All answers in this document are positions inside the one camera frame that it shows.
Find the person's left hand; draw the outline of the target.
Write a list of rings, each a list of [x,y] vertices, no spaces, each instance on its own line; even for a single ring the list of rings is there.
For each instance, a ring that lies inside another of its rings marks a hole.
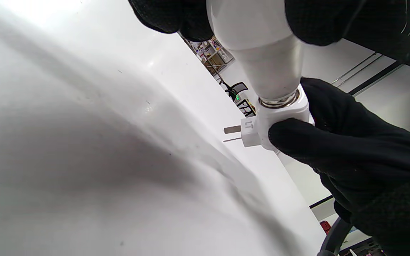
[[[131,0],[136,17],[161,33],[203,42],[213,36],[204,0]],[[410,0],[284,0],[287,22],[303,42],[347,39],[410,66]]]

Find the person's right hand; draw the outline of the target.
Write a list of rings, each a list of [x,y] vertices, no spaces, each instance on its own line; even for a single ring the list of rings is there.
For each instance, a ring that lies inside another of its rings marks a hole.
[[[335,211],[389,256],[410,256],[410,132],[387,123],[350,94],[301,78],[315,125],[272,125],[270,142],[309,165],[335,198]]]

